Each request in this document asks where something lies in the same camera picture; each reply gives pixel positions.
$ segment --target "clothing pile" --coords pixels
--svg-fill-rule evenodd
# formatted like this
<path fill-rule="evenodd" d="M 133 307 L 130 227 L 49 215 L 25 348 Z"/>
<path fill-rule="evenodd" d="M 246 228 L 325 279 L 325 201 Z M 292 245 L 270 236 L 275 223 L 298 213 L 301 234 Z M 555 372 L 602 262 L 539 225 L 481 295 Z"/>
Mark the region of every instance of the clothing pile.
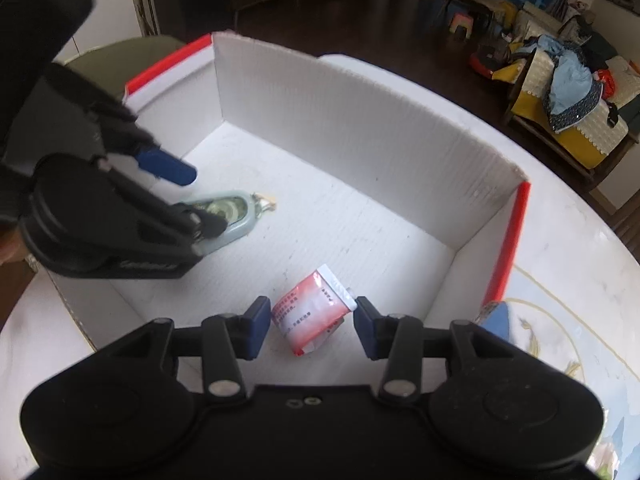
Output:
<path fill-rule="evenodd" d="M 594 110 L 602 97 L 603 83 L 591 75 L 578 44 L 546 34 L 527 40 L 515 51 L 513 59 L 527 57 L 537 48 L 544 50 L 556 67 L 543 105 L 551 128 L 559 133 Z"/>

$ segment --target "chair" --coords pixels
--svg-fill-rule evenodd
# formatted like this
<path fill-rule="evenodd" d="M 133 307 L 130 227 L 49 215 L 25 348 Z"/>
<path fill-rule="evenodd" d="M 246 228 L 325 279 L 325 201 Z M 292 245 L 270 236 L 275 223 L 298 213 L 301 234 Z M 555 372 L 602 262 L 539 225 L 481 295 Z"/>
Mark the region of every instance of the chair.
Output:
<path fill-rule="evenodd" d="M 587 194 L 592 189 L 596 188 L 607 177 L 607 175 L 609 175 L 609 173 L 613 171 L 620 160 L 622 160 L 626 153 L 635 144 L 638 144 L 638 134 L 628 132 L 625 138 L 595 168 L 587 169 L 582 166 L 580 162 L 578 162 L 571 155 L 571 153 L 569 153 L 554 139 L 554 136 L 552 134 L 548 133 L 535 122 L 514 115 L 511 111 L 513 104 L 516 102 L 518 96 L 520 95 L 520 91 L 522 90 L 522 86 L 524 84 L 524 79 L 526 78 L 527 72 L 529 71 L 531 63 L 533 62 L 533 57 L 534 55 L 529 56 L 529 59 L 527 59 L 527 64 L 520 73 L 520 76 L 518 77 L 516 83 L 511 86 L 511 89 L 508 92 L 509 104 L 507 106 L 507 110 L 503 115 L 502 124 L 504 126 L 507 126 L 511 123 L 511 121 L 517 123 L 520 127 L 527 130 L 548 148 L 553 150 L 553 152 L 558 154 L 562 158 L 562 160 L 564 160 L 567 166 L 571 168 L 574 175 L 578 177 L 578 181 L 580 181 L 580 187 L 579 189 L 576 189 L 576 191 L 578 191 L 580 195 Z"/>
<path fill-rule="evenodd" d="M 442 6 L 440 12 L 443 12 L 444 15 L 446 15 L 447 11 L 449 10 L 449 4 L 453 1 L 464 6 L 466 8 L 466 11 L 471 15 L 475 15 L 476 18 L 478 18 L 479 16 L 484 16 L 485 21 L 484 27 L 482 27 L 481 29 L 482 34 L 485 34 L 490 30 L 495 21 L 494 12 L 491 9 L 479 2 L 476 2 L 475 0 L 447 0 L 446 3 Z"/>
<path fill-rule="evenodd" d="M 463 14 L 462 12 L 456 12 L 453 15 L 453 19 L 451 20 L 449 32 L 452 34 L 455 32 L 457 35 L 459 27 L 462 27 L 465 29 L 466 31 L 465 35 L 467 39 L 471 38 L 471 31 L 474 28 L 474 19 L 471 16 L 467 16 L 466 14 Z"/>
<path fill-rule="evenodd" d="M 608 223 L 629 252 L 640 262 L 640 190 L 611 215 Z"/>

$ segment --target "dark wooden floor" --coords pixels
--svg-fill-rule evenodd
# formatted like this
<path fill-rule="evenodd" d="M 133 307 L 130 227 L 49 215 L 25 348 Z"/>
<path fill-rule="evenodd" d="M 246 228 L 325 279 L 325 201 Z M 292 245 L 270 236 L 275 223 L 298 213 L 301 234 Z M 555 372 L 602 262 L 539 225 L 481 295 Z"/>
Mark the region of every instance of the dark wooden floor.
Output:
<path fill-rule="evenodd" d="M 578 190 L 566 163 L 526 131 L 504 127 L 507 85 L 467 65 L 481 33 L 456 40 L 443 0 L 274 0 L 240 13 L 238 32 L 313 56 L 347 54 L 410 79 L 491 124 Z"/>

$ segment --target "pink stool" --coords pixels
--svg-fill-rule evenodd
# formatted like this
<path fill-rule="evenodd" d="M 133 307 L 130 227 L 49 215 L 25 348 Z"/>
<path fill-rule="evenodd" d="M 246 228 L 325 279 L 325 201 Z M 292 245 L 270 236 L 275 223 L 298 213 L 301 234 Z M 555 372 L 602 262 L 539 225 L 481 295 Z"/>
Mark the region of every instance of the pink stool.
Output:
<path fill-rule="evenodd" d="M 469 39 L 471 38 L 471 30 L 474 28 L 474 19 L 468 14 L 456 12 L 451 20 L 449 32 L 453 34 L 458 27 L 466 28 L 466 38 Z"/>

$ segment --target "cardboard box wall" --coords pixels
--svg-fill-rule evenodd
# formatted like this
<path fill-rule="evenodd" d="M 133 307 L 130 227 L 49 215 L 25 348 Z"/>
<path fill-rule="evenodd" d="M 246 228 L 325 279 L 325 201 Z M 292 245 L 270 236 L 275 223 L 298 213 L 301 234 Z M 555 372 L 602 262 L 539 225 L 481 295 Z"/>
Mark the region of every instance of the cardboard box wall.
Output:
<path fill-rule="evenodd" d="M 164 149 L 198 168 L 179 188 L 118 160 L 169 201 L 245 189 L 274 196 L 245 238 L 180 280 L 55 277 L 100 348 L 159 316 L 198 325 L 280 299 L 327 263 L 383 314 L 447 326 L 473 319 L 506 286 L 526 208 L 523 172 L 438 110 L 367 78 L 281 47 L 220 33 L 130 82 L 126 103 Z M 197 389 L 197 362 L 180 378 Z M 348 319 L 316 352 L 295 357 L 272 327 L 248 384 L 377 385 Z M 430 388 L 444 376 L 426 362 Z"/>

